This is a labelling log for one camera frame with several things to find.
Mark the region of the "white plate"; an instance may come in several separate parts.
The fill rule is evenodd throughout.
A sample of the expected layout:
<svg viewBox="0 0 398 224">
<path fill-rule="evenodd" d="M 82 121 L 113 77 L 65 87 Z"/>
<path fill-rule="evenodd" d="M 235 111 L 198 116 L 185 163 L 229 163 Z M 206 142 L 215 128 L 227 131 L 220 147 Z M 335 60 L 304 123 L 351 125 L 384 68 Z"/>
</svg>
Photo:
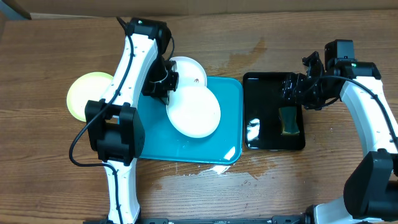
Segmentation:
<svg viewBox="0 0 398 224">
<path fill-rule="evenodd" d="M 176 64 L 174 71 L 178 73 L 177 88 L 183 86 L 207 86 L 207 75 L 204 68 L 190 57 L 172 57 Z"/>
<path fill-rule="evenodd" d="M 171 92 L 166 112 L 174 128 L 190 138 L 211 135 L 221 120 L 220 104 L 205 86 L 182 86 Z"/>
</svg>

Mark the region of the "green yellow sponge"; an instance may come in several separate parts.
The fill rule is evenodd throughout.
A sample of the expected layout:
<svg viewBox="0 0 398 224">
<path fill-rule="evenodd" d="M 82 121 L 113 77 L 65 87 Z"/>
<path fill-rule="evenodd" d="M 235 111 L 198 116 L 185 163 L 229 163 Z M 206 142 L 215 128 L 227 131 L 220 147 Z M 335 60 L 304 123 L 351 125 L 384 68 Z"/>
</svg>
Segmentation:
<svg viewBox="0 0 398 224">
<path fill-rule="evenodd" d="M 297 135 L 300 133 L 297 124 L 297 109 L 294 106 L 279 108 L 279 118 L 282 126 L 282 135 Z"/>
</svg>

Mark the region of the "yellow plate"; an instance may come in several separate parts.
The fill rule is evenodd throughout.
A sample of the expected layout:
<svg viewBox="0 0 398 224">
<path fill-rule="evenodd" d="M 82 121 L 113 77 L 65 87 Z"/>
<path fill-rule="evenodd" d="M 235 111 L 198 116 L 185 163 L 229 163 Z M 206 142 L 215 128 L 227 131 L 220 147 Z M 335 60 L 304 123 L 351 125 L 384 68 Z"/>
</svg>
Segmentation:
<svg viewBox="0 0 398 224">
<path fill-rule="evenodd" d="M 89 100 L 99 101 L 113 77 L 104 72 L 87 73 L 71 85 L 67 93 L 67 108 L 79 121 L 85 122 L 85 106 Z"/>
</svg>

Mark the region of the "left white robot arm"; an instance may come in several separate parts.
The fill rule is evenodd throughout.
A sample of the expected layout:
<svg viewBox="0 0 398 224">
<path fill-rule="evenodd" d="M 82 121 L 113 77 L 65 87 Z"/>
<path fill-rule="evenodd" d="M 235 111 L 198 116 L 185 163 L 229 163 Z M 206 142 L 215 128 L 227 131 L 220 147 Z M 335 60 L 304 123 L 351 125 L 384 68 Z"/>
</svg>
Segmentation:
<svg viewBox="0 0 398 224">
<path fill-rule="evenodd" d="M 149 96 L 164 105 L 178 87 L 176 63 L 164 58 L 174 42 L 166 22 L 132 18 L 118 22 L 125 33 L 124 51 L 113 80 L 103 96 L 85 106 L 88 133 L 97 152 L 98 167 L 104 167 L 109 190 L 109 213 L 103 223 L 136 223 L 141 208 L 136 193 L 136 164 L 145 142 L 138 113 L 140 96 Z"/>
</svg>

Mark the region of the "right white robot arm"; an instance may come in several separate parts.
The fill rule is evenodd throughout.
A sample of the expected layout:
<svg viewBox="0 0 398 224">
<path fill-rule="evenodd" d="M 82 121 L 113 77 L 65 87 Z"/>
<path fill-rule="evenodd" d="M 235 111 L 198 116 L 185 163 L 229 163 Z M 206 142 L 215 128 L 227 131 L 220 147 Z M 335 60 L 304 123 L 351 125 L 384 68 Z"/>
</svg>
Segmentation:
<svg viewBox="0 0 398 224">
<path fill-rule="evenodd" d="M 288 103 L 319 110 L 337 100 L 348 108 L 363 160 L 345 183 L 343 195 L 309 208 L 310 223 L 372 223 L 397 220 L 397 121 L 384 96 L 374 63 L 358 61 L 351 50 L 327 50 L 302 59 L 306 74 L 290 73 L 281 95 Z"/>
</svg>

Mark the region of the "black water tray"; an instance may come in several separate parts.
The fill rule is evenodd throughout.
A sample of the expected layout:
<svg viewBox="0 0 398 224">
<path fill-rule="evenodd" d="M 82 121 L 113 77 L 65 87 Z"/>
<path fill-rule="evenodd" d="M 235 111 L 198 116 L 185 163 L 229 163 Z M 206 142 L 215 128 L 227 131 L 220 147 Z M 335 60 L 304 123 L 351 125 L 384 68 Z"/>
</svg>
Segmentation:
<svg viewBox="0 0 398 224">
<path fill-rule="evenodd" d="M 281 97 L 290 72 L 248 72 L 243 76 L 245 145 L 248 149 L 300 151 L 305 147 L 302 107 Z M 300 133 L 282 135 L 279 108 L 294 106 Z"/>
</svg>

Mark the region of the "teal plastic tray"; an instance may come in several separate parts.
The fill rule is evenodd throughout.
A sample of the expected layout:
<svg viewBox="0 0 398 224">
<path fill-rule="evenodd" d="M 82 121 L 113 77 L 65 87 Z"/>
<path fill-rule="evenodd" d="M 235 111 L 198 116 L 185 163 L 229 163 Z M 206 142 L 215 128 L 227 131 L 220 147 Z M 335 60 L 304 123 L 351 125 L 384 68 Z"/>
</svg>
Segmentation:
<svg viewBox="0 0 398 224">
<path fill-rule="evenodd" d="M 242 84 L 234 78 L 209 77 L 208 88 L 220 104 L 221 120 L 205 138 L 183 135 L 172 126 L 163 103 L 140 96 L 137 109 L 145 131 L 141 159 L 224 165 L 239 159 L 243 147 Z"/>
</svg>

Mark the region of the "cardboard backdrop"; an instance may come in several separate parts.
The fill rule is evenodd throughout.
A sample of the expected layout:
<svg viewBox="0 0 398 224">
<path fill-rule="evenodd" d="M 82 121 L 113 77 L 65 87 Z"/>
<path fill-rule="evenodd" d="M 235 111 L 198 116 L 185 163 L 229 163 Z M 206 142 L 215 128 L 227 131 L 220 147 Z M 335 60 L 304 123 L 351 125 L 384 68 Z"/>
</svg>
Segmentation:
<svg viewBox="0 0 398 224">
<path fill-rule="evenodd" d="M 94 17 L 397 9 L 397 0 L 10 0 L 4 3 L 25 15 Z"/>
</svg>

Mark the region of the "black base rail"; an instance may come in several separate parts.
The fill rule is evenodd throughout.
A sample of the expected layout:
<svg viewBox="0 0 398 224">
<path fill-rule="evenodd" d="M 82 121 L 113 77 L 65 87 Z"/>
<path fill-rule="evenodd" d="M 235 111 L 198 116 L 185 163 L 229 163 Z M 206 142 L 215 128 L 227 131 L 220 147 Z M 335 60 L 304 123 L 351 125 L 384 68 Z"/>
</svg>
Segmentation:
<svg viewBox="0 0 398 224">
<path fill-rule="evenodd" d="M 230 219 L 180 219 L 138 218 L 134 224 L 312 224 L 307 214 L 276 215 L 271 218 L 230 218 Z"/>
</svg>

